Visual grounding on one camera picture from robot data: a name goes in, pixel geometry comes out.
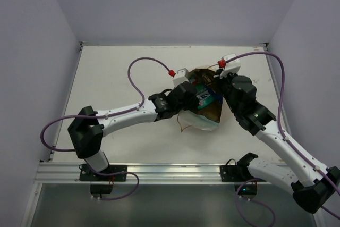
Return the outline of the teal Fox's candy bag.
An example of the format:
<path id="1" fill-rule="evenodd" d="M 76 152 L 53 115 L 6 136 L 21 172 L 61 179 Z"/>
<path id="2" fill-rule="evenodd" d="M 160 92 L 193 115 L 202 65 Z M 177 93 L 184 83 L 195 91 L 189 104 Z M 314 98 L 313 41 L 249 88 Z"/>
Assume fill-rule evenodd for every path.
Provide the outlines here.
<path id="1" fill-rule="evenodd" d="M 199 101 L 199 105 L 197 107 L 198 110 L 201 110 L 212 103 L 222 104 L 222 96 L 217 94 L 213 89 L 204 85 L 203 83 L 194 84 L 197 93 L 196 98 Z"/>

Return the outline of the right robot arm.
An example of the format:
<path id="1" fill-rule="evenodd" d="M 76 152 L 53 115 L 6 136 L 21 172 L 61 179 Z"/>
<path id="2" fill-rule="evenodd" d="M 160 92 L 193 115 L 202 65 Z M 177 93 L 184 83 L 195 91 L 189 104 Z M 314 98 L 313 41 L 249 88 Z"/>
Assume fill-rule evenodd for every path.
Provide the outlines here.
<path id="1" fill-rule="evenodd" d="M 293 196 L 306 212 L 316 213 L 338 190 L 339 168 L 327 167 L 308 153 L 283 130 L 276 116 L 256 100 L 256 87 L 250 78 L 236 73 L 215 75 L 217 92 L 226 100 L 238 124 L 269 146 L 288 166 L 287 169 L 248 153 L 237 163 L 241 180 L 259 178 Z"/>

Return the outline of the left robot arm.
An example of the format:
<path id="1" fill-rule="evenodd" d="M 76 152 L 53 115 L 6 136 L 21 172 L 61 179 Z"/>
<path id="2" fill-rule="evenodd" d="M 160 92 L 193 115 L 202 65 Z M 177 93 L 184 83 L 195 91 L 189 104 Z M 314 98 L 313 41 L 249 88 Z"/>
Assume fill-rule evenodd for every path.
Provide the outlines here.
<path id="1" fill-rule="evenodd" d="M 180 111 L 193 110 L 199 105 L 196 93 L 196 87 L 186 81 L 153 94 L 140 104 L 107 111 L 94 111 L 91 106 L 82 108 L 67 129 L 77 157 L 89 165 L 96 179 L 106 180 L 111 168 L 101 150 L 103 137 L 136 124 L 170 119 Z"/>

